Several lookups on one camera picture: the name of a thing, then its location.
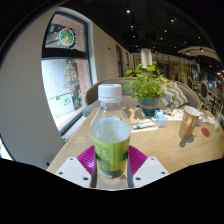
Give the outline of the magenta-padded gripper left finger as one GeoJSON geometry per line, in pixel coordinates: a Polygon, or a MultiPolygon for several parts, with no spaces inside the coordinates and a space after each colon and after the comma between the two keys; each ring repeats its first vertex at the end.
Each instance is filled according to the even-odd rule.
{"type": "Polygon", "coordinates": [[[97,161],[94,146],[87,148],[78,157],[69,157],[56,175],[81,187],[95,188],[97,161]]]}

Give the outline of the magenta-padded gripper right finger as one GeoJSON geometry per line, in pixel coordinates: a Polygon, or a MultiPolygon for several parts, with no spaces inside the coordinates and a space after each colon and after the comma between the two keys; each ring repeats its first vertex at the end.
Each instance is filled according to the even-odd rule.
{"type": "Polygon", "coordinates": [[[127,162],[127,180],[129,188],[143,187],[168,174],[169,172],[156,157],[147,157],[135,147],[129,146],[127,162]]]}

